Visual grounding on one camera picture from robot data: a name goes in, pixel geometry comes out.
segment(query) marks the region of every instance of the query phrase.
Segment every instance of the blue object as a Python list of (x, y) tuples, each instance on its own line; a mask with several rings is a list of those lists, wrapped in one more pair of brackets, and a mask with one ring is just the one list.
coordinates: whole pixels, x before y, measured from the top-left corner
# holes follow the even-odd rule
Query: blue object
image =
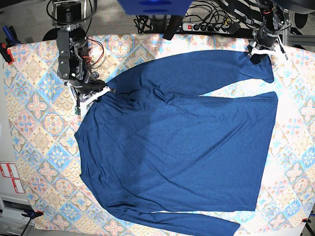
[(13, 32), (11, 32), (11, 30), (8, 28), (8, 26), (3, 26), (2, 29), (3, 29), (6, 37), (8, 38), (8, 40), (11, 41), (12, 46), (21, 44), (21, 42), (17, 38), (15, 38)]
[(239, 224), (189, 211), (254, 211), (275, 124), (274, 92), (199, 96), (250, 78), (274, 80), (269, 57), (202, 51), (140, 64), (111, 80), (75, 138), (81, 178), (115, 217), (194, 236)]
[(192, 0), (118, 0), (128, 15), (184, 16)]
[(42, 212), (35, 212), (33, 210), (24, 210), (24, 213), (22, 213), (22, 216), (29, 217), (31, 220), (43, 215)]

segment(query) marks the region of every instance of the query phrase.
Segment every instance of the power strip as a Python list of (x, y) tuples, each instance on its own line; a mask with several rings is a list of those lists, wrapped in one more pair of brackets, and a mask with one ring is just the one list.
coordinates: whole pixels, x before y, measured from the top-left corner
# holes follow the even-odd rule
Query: power strip
[(188, 31), (188, 32), (211, 32), (211, 33), (220, 33), (220, 34), (230, 34), (226, 28), (226, 26), (222, 26), (220, 28), (219, 25), (215, 26), (215, 28), (212, 31), (208, 31), (206, 30), (201, 30), (201, 26), (199, 27), (198, 30), (195, 30), (193, 27), (195, 25), (199, 25), (199, 24), (193, 24), (193, 23), (183, 23), (182, 24), (182, 30), (183, 31)]

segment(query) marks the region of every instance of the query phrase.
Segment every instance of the red wire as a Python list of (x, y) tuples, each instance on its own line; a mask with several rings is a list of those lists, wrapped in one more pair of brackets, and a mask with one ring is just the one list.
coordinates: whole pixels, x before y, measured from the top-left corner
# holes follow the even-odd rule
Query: red wire
[(83, 58), (88, 58), (89, 60), (87, 60), (87, 62), (90, 62), (90, 61), (91, 61), (91, 57), (83, 56)]
[(273, 11), (274, 8), (272, 8), (270, 11), (267, 11), (267, 12), (263, 12), (264, 14), (269, 14), (270, 12)]
[(98, 41), (96, 41), (96, 40), (93, 40), (93, 39), (90, 39), (90, 38), (88, 38), (88, 40), (97, 43), (97, 44), (102, 48), (102, 50), (103, 50), (103, 52), (102, 52), (102, 54), (100, 55), (100, 57), (98, 58), (98, 60), (97, 60), (95, 63), (92, 64), (92, 65), (95, 65), (95, 64), (97, 64), (97, 63), (101, 60), (101, 58), (104, 56), (104, 47), (103, 47), (103, 45), (102, 45), (100, 42), (98, 42)]

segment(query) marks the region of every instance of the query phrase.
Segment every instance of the shirt sleeve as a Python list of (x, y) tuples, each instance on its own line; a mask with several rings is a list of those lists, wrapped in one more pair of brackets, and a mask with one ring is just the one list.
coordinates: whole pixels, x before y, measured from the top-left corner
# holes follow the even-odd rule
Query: shirt sleeve
[(192, 213), (141, 213), (119, 205), (106, 209), (118, 219), (194, 236), (233, 236), (240, 224)]
[(179, 54), (137, 65), (108, 82), (116, 94), (196, 97), (247, 79), (274, 81), (266, 57), (254, 65), (248, 53), (212, 50)]

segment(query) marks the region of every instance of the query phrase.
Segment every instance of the table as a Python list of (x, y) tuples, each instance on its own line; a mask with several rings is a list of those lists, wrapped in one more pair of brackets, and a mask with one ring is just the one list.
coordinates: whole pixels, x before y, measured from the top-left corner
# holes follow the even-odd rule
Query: table
[[(198, 50), (245, 51), (248, 44), (245, 39), (203, 35), (175, 35), (172, 41), (159, 34), (94, 39), (105, 48), (106, 59), (96, 70), (104, 81), (150, 60)], [(98, 45), (90, 47), (92, 57), (98, 58)], [(287, 63), (272, 57), (274, 83), (242, 81), (206, 94), (234, 98), (275, 91), (279, 97), (256, 211), (201, 212), (240, 223), (235, 235), (301, 226), (315, 203), (315, 54), (285, 49)], [(27, 198), (34, 210), (44, 211), (35, 228), (112, 236), (181, 235), (118, 220), (98, 204), (79, 177), (74, 133), (82, 119), (72, 113), (70, 94), (56, 75), (56, 42), (23, 44), (11, 51), (15, 62), (3, 62), (8, 119)]]

